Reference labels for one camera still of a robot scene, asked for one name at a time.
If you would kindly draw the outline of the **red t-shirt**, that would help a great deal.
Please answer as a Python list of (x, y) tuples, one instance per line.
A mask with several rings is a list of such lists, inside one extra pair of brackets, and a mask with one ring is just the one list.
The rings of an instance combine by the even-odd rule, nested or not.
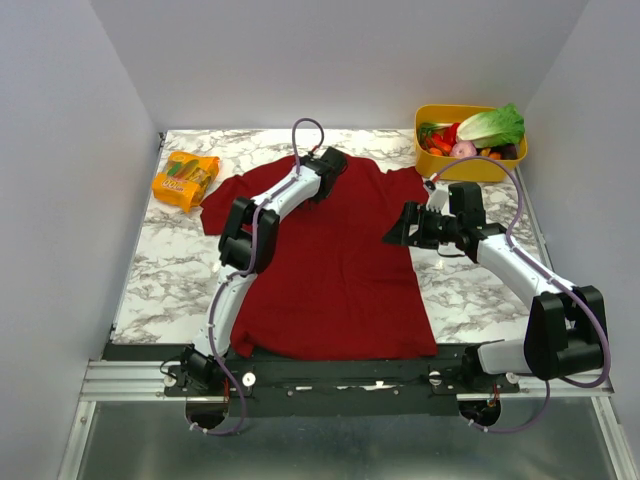
[(281, 222), (275, 254), (234, 322), (216, 333), (305, 361), (412, 359), (437, 353), (409, 251), (384, 242), (408, 201), (427, 194), (413, 168), (382, 171), (351, 157), (330, 196)]

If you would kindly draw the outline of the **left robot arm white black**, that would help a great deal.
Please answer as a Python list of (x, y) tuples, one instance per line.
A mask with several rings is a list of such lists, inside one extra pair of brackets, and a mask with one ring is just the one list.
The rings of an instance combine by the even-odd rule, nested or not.
[(273, 259), (281, 221), (308, 200), (326, 199), (346, 168), (346, 155), (330, 147), (319, 158), (297, 158), (287, 175), (265, 192), (232, 202), (218, 244), (221, 270), (206, 322), (180, 357), (187, 382), (197, 393), (212, 394), (222, 378), (233, 378), (223, 356), (249, 288)]

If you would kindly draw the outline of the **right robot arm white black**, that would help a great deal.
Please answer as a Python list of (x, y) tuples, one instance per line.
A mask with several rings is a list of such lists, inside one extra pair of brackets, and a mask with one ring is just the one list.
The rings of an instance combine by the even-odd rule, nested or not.
[(452, 244), (497, 276), (530, 309), (523, 339), (470, 350), (459, 370), (462, 384), (480, 392), (496, 375), (506, 373), (571, 382), (573, 375), (591, 370), (601, 374), (589, 385), (603, 383), (611, 353), (602, 294), (556, 276), (524, 251), (509, 229), (488, 222), (478, 184), (438, 186), (428, 180), (425, 186), (427, 202), (407, 202), (384, 242), (430, 250)]

